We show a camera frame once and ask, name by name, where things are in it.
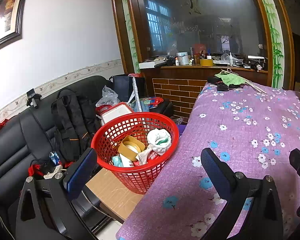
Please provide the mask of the green cloth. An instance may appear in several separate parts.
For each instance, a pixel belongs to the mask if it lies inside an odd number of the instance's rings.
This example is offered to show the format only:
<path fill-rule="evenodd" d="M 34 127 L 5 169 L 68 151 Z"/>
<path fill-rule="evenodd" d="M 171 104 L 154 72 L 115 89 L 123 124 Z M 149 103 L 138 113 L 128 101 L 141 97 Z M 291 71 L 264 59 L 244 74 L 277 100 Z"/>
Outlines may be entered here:
<path fill-rule="evenodd" d="M 243 79 L 242 77 L 236 74 L 220 72 L 218 74 L 215 74 L 215 77 L 220 78 L 222 82 L 227 86 L 230 85 L 239 86 L 245 83 L 245 79 Z"/>

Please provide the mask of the black leather sofa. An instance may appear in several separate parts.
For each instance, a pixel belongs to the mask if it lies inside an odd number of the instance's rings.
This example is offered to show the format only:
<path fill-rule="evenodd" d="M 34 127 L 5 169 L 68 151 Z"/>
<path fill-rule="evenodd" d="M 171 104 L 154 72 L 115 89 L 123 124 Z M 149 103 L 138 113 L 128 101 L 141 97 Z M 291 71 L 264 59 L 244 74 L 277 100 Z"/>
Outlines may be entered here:
<path fill-rule="evenodd" d="M 102 98 L 104 86 L 112 88 L 109 80 L 95 75 L 64 88 L 86 96 L 95 104 Z M 38 109 L 31 106 L 15 115 L 0 130 L 0 216 L 13 235 L 19 197 L 31 161 L 46 159 L 52 151 L 56 129 L 51 104 L 58 92 L 43 98 Z M 110 220 L 93 208 L 82 193 L 74 206 L 93 232 Z"/>

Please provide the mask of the clear plastic bag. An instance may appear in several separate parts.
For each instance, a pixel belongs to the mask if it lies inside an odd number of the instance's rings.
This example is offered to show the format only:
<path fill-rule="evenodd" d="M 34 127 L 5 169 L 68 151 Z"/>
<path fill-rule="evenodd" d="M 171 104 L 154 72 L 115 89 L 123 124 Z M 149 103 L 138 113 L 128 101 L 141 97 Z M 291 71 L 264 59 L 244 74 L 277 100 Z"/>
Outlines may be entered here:
<path fill-rule="evenodd" d="M 110 105 L 115 106 L 120 103 L 118 94 L 111 88 L 104 86 L 102 89 L 102 98 L 96 103 L 96 107 Z"/>

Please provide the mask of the teal tissue pack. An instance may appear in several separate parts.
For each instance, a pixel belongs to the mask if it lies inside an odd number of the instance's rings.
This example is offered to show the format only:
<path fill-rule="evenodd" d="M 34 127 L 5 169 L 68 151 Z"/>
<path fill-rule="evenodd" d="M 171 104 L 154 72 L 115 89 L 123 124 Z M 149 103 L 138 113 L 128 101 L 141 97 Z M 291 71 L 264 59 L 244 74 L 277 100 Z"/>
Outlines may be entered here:
<path fill-rule="evenodd" d="M 121 160 L 121 157 L 119 155 L 112 157 L 113 165 L 116 167 L 123 167 L 123 162 Z"/>

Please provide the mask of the yellow tape roll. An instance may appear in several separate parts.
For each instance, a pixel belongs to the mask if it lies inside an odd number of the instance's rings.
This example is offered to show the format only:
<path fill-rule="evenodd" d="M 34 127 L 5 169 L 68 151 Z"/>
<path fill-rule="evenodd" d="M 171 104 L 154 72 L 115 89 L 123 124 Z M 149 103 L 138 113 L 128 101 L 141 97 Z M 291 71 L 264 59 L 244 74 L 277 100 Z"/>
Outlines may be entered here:
<path fill-rule="evenodd" d="M 212 67 L 213 60 L 212 59 L 200 59 L 200 65 L 202 67 Z"/>

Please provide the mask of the red framed white board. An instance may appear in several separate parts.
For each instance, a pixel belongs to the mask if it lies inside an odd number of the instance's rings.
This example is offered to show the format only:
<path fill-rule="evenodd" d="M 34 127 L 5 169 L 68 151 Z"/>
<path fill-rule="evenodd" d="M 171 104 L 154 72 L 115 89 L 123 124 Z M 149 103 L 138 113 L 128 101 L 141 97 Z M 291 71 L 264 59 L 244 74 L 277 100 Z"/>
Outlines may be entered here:
<path fill-rule="evenodd" d="M 131 113 L 134 113 L 134 111 L 125 102 L 118 103 L 101 113 L 101 125 L 103 126 L 111 120 Z"/>

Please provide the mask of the black backpack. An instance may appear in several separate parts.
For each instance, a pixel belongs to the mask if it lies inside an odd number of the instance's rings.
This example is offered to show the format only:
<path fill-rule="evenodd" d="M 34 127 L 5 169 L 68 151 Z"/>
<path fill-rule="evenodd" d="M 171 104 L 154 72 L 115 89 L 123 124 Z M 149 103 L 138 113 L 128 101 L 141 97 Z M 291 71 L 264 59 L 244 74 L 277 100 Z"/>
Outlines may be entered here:
<path fill-rule="evenodd" d="M 100 128 L 95 107 L 86 96 L 63 89 L 52 103 L 51 113 L 56 127 L 55 151 L 63 164 L 77 161 Z"/>

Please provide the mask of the purple floral tablecloth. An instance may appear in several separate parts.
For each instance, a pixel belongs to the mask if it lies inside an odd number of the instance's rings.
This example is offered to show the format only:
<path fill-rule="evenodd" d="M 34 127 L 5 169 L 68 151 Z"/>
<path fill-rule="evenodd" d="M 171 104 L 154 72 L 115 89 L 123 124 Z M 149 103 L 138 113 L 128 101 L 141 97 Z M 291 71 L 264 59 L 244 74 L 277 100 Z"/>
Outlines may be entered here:
<path fill-rule="evenodd" d="M 226 204 L 200 161 L 210 148 L 233 171 L 273 177 L 288 237 L 300 219 L 300 177 L 289 163 L 300 150 L 300 100 L 294 91 L 218 92 L 206 85 L 179 144 L 157 179 L 117 232 L 117 239 L 200 239 Z"/>

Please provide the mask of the bundle of chopsticks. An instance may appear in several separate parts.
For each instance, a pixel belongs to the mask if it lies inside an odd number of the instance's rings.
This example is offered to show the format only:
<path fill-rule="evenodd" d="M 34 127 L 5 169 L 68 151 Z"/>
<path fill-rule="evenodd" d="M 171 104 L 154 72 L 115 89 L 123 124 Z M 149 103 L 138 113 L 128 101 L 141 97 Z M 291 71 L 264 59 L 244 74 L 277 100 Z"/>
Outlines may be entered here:
<path fill-rule="evenodd" d="M 255 85 L 252 81 L 240 76 L 239 74 L 233 72 L 230 68 L 228 68 L 227 70 L 221 69 L 221 72 L 223 73 L 227 73 L 227 74 L 231 74 L 231 75 L 237 75 L 239 76 L 241 79 L 243 79 L 245 81 L 246 84 L 250 85 L 251 87 L 253 87 L 253 89 L 259 93 L 263 93 L 263 94 L 267 94 L 267 92 L 265 90 L 263 90 L 261 87 L 258 87 L 257 85 Z"/>

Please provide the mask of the white sock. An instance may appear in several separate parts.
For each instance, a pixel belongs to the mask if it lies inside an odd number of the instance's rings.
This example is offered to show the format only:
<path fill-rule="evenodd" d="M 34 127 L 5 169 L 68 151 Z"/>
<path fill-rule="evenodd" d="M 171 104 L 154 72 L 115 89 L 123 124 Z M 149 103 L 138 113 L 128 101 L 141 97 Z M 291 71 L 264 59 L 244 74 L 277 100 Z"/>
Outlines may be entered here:
<path fill-rule="evenodd" d="M 148 148 L 158 155 L 163 155 L 172 145 L 170 133 L 166 129 L 153 129 L 147 134 Z"/>

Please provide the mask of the black small pouch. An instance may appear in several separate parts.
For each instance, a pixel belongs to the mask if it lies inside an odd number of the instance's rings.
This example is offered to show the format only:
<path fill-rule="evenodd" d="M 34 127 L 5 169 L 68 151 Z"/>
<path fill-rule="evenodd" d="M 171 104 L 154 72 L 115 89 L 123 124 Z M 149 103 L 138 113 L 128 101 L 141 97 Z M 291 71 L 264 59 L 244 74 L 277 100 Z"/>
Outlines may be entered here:
<path fill-rule="evenodd" d="M 220 83 L 217 83 L 217 90 L 219 92 L 227 92 L 227 91 L 229 91 L 229 86 L 227 86 L 226 84 L 220 82 Z"/>

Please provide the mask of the white paper wrapper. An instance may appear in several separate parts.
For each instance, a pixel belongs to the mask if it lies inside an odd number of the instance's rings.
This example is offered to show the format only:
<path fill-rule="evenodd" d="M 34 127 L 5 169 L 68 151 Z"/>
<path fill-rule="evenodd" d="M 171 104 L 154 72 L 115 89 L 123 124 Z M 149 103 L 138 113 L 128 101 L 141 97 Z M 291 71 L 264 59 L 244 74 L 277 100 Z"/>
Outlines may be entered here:
<path fill-rule="evenodd" d="M 144 151 L 137 154 L 136 159 L 140 165 L 147 164 L 148 155 L 152 152 L 150 147 L 146 148 Z"/>

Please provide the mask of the dark blue bag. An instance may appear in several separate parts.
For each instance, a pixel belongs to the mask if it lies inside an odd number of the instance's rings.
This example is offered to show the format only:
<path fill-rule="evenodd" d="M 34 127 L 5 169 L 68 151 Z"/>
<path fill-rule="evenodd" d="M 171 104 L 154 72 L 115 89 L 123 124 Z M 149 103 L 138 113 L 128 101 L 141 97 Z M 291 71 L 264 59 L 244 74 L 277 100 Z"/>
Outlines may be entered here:
<path fill-rule="evenodd" d="M 145 78 L 136 77 L 135 80 L 139 97 L 144 97 L 146 95 Z M 109 81 L 112 82 L 112 90 L 117 93 L 119 100 L 121 102 L 127 102 L 133 92 L 133 78 L 122 74 L 111 76 Z"/>

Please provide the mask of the red white cigarette box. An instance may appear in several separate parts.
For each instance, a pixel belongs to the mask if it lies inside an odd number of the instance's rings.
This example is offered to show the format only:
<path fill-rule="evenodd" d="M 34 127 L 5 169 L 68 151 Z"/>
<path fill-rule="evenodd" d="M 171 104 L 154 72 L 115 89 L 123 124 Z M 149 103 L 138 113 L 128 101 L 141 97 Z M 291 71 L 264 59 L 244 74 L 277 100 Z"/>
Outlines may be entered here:
<path fill-rule="evenodd" d="M 157 159 L 158 157 L 159 155 L 152 150 L 152 152 L 148 155 L 147 163 Z M 133 164 L 134 166 L 141 166 L 137 160 L 134 161 Z"/>

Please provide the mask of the wooden brick pattern counter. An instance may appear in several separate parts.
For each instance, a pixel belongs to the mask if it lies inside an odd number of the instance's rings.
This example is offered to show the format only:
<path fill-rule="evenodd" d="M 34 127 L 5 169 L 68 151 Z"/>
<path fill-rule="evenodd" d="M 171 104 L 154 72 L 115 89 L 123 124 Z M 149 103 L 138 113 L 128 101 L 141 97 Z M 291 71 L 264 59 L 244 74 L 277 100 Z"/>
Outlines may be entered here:
<path fill-rule="evenodd" d="M 166 66 L 142 69 L 141 74 L 145 78 L 148 94 L 169 100 L 174 107 L 174 116 L 182 117 L 186 124 L 207 79 L 222 70 L 234 72 L 254 83 L 270 86 L 270 74 L 266 70 L 257 72 L 237 67 Z"/>

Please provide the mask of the red plastic mesh basket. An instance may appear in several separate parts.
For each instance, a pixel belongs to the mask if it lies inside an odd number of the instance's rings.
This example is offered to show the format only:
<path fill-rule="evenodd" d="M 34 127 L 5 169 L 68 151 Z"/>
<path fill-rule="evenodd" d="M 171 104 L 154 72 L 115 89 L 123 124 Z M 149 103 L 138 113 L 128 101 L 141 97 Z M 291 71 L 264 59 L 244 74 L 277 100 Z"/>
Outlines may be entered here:
<path fill-rule="evenodd" d="M 91 146 L 97 163 L 126 188 L 145 194 L 167 163 L 179 140 L 175 122 L 162 114 L 131 113 L 103 125 Z"/>

